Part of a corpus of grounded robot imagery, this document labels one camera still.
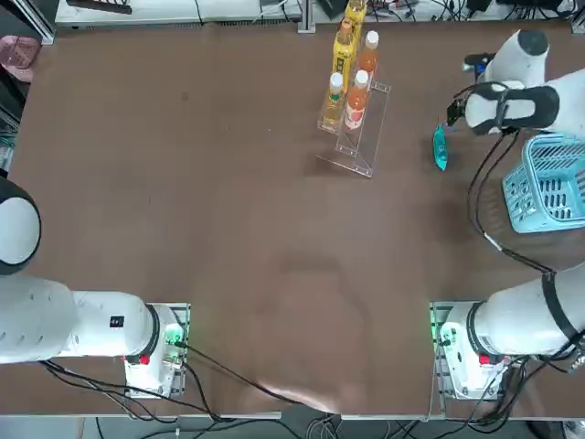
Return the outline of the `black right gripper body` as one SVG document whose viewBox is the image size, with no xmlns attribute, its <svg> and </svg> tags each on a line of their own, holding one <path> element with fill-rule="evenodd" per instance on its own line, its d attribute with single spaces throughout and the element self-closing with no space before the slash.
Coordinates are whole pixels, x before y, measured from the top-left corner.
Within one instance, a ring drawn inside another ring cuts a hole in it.
<svg viewBox="0 0 585 439">
<path fill-rule="evenodd" d="M 462 90 L 453 96 L 452 103 L 446 110 L 446 123 L 456 123 L 465 115 L 465 108 L 471 92 Z"/>
</svg>

